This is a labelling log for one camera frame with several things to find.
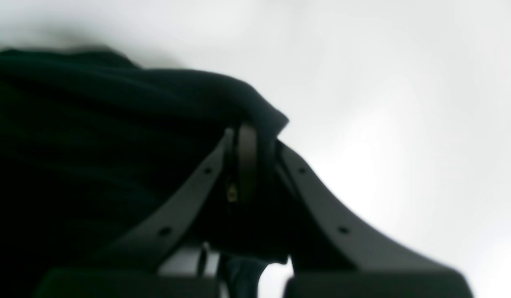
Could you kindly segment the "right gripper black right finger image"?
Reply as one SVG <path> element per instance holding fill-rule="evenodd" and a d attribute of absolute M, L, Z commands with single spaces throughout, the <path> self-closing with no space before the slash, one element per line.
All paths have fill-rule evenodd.
<path fill-rule="evenodd" d="M 289 199 L 294 276 L 286 298 L 471 298 L 464 276 L 374 229 L 277 143 L 276 173 Z"/>

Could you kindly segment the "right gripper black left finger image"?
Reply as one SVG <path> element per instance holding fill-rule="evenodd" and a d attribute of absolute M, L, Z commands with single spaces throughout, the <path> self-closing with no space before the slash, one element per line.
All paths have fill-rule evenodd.
<path fill-rule="evenodd" d="M 36 298 L 255 298 L 258 265 L 212 249 L 206 203 L 231 211 L 254 197 L 257 132 L 229 127 L 217 147 L 150 217 L 79 267 L 53 269 Z"/>

